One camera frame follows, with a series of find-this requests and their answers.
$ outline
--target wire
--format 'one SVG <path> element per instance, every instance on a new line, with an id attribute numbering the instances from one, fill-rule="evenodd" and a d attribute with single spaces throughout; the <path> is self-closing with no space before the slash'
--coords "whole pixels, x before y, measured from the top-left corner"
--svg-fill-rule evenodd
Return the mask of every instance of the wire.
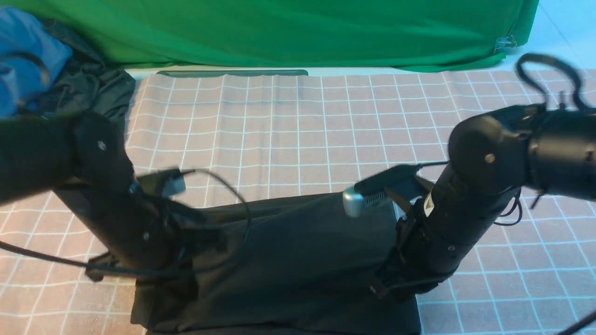
<path id="1" fill-rule="evenodd" d="M 502 226 L 502 227 L 511 227 L 511 226 L 517 225 L 522 220 L 523 211 L 522 211 L 522 202 L 520 201 L 521 196 L 522 196 L 522 189 L 520 188 L 514 195 L 515 200 L 513 201 L 513 205 L 511 206 L 511 208 L 507 211 L 507 213 L 499 215 L 500 218 L 510 216 L 511 214 L 513 214 L 513 211 L 517 208 L 517 220 L 513 223 L 505 223 L 505 222 L 495 221 L 495 225 Z"/>
<path id="2" fill-rule="evenodd" d="M 8 244 L 3 241 L 0 241 L 0 249 L 4 249 L 8 252 L 16 253 L 16 254 L 19 254 L 19 255 L 22 255 L 25 257 L 46 260 L 48 262 L 55 262 L 55 263 L 60 263 L 60 264 L 64 264 L 64 265 L 71 265 L 71 266 L 76 266 L 78 268 L 99 270 L 99 271 L 108 272 L 108 273 L 112 273 L 112 274 L 123 274 L 123 275 L 127 275 L 129 277 L 130 276 L 133 276 L 133 277 L 141 277 L 141 276 L 143 276 L 143 277 L 189 277 L 189 276 L 193 276 L 193 275 L 196 275 L 196 274 L 199 274 L 202 272 L 211 271 L 213 269 L 219 268 L 220 266 L 224 265 L 225 263 L 229 263 L 233 259 L 237 258 L 238 255 L 240 254 L 241 249 L 243 249 L 244 246 L 246 245 L 246 243 L 249 239 L 249 236 L 250 236 L 251 228 L 252 228 L 252 214 L 250 213 L 249 204 L 246 202 L 244 197 L 238 191 L 236 191 L 234 189 L 234 187 L 232 187 L 228 182 L 226 182 L 226 180 L 224 180 L 221 176 L 219 176 L 217 173 L 211 172 L 207 169 L 191 169 L 191 170 L 185 170 L 182 173 L 182 175 L 184 176 L 186 174 L 193 173 L 193 172 L 200 172 L 200 173 L 208 174 L 208 175 L 214 177 L 215 179 L 217 179 L 222 184 L 224 184 L 224 186 L 226 186 L 227 189 L 232 191 L 232 193 L 234 193 L 234 195 L 236 195 L 236 197 L 238 197 L 238 199 L 244 205 L 244 208 L 246 210 L 246 228 L 244 230 L 242 243 L 230 257 L 227 257 L 214 265 L 210 265 L 210 266 L 203 267 L 203 268 L 184 269 L 184 270 L 179 269 L 179 268 L 160 269 L 160 270 L 116 268 L 115 266 L 99 265 L 99 264 L 92 264 L 92 263 L 87 263 L 87 262 L 79 262 L 77 260 L 70 260 L 70 259 L 61 258 L 58 256 L 52 256 L 52 255 L 48 255 L 45 253 L 40 253 L 40 252 L 36 252 L 33 250 L 17 247 L 17 246 Z"/>
<path id="3" fill-rule="evenodd" d="M 596 321 L 596 311 L 591 312 L 590 314 L 586 315 L 584 318 L 579 320 L 578 322 L 572 324 L 567 329 L 557 333 L 556 335 L 571 335 L 575 334 L 581 329 L 589 326 L 592 322 Z"/>

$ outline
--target warning label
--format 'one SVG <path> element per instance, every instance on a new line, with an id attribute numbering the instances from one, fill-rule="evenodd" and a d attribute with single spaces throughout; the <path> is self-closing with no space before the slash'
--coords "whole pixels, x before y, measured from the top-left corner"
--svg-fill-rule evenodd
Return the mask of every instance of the warning label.
<path id="1" fill-rule="evenodd" d="M 426 196 L 426 199 L 424 200 L 424 215 L 426 215 L 426 217 L 428 218 L 429 215 L 432 213 L 433 209 L 433 197 L 431 196 L 431 192 L 429 192 L 429 194 Z"/>

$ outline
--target white floor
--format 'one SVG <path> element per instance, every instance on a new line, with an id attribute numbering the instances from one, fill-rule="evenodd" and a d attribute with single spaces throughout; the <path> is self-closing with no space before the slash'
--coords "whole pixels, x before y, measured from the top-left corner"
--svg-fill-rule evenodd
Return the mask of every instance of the white floor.
<path id="1" fill-rule="evenodd" d="M 494 69 L 512 70 L 526 52 L 549 54 L 583 69 L 596 69 L 596 0 L 541 0 L 528 43 L 515 50 Z M 218 70 L 213 66 L 186 66 L 185 70 Z M 399 73 L 388 67 L 305 68 L 312 76 L 374 75 Z M 139 79 L 162 69 L 130 70 Z"/>

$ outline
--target green backdrop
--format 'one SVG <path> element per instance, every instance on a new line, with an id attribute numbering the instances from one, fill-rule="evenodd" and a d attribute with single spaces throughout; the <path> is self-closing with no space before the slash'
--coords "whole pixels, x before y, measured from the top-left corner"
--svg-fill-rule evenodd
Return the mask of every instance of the green backdrop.
<path id="1" fill-rule="evenodd" d="M 538 0 L 0 0 L 70 25 L 110 63 L 487 67 L 527 42 Z"/>

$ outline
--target grid mat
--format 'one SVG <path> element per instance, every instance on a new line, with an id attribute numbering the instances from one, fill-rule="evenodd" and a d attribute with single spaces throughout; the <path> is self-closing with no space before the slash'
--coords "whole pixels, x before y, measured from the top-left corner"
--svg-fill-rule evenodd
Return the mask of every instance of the grid mat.
<path id="1" fill-rule="evenodd" d="M 557 72 L 531 75 L 551 93 L 570 90 Z M 596 71 L 584 75 L 596 103 Z M 325 193 L 398 163 L 444 160 L 460 120 L 541 99 L 513 72 L 153 75 L 138 83 L 127 146 L 138 173 L 212 168 L 248 200 Z M 521 223 L 493 226 L 450 280 L 418 298 L 425 334 L 548 334 L 596 308 L 594 206 L 544 197 L 530 211 L 533 196 L 523 192 Z M 236 202 L 206 176 L 188 178 L 177 200 Z M 105 251 L 52 194 L 0 208 L 0 239 L 76 260 Z M 0 252 L 0 334 L 142 334 L 129 324 L 133 294 L 131 280 L 92 284 L 77 268 Z"/>

